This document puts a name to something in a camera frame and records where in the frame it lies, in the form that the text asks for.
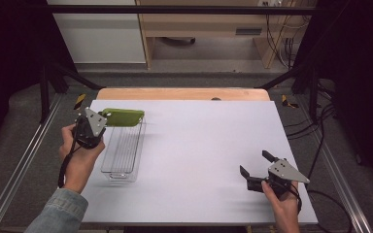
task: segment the hand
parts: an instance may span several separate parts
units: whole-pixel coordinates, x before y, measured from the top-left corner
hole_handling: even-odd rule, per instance
[[[291,190],[296,192],[298,182],[292,182],[292,185],[295,187],[291,187]],[[299,232],[297,198],[292,193],[286,192],[278,199],[274,190],[265,181],[262,182],[262,190],[271,203],[279,232]]]
[[[72,135],[72,129],[74,127],[75,124],[62,128],[63,145],[59,148],[59,155],[62,160],[65,158],[66,155],[68,155],[71,150],[72,143],[74,141]],[[96,158],[99,156],[104,148],[105,144],[103,140],[101,140],[99,145],[94,149],[87,150],[84,148],[78,148],[72,155],[71,161],[66,168],[66,181],[63,188],[68,188],[81,194],[81,192],[84,190],[84,187],[86,186],[90,174],[92,173]]]

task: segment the white cabinet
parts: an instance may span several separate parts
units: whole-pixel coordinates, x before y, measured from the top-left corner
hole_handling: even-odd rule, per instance
[[[133,0],[48,0],[50,5],[135,5]],[[135,14],[53,14],[75,63],[145,63]]]

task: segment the white tabletop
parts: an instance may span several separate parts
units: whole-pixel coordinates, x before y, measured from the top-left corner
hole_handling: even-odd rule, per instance
[[[96,161],[83,192],[84,222],[114,225],[251,225],[274,222],[263,193],[247,191],[239,166],[268,176],[261,152],[296,168],[272,101],[94,100],[105,108],[144,110],[147,128],[135,183],[112,183]],[[108,130],[104,141],[108,146]],[[301,183],[300,224],[317,217]]]

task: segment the sleeve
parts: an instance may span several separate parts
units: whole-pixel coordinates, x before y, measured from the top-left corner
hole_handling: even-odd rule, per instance
[[[60,188],[25,232],[77,232],[87,205],[80,194]]]

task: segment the clear plastic container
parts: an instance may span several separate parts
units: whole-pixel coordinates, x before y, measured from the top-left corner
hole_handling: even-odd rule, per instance
[[[145,128],[144,117],[136,126],[112,128],[101,167],[109,181],[128,183],[137,180]]]

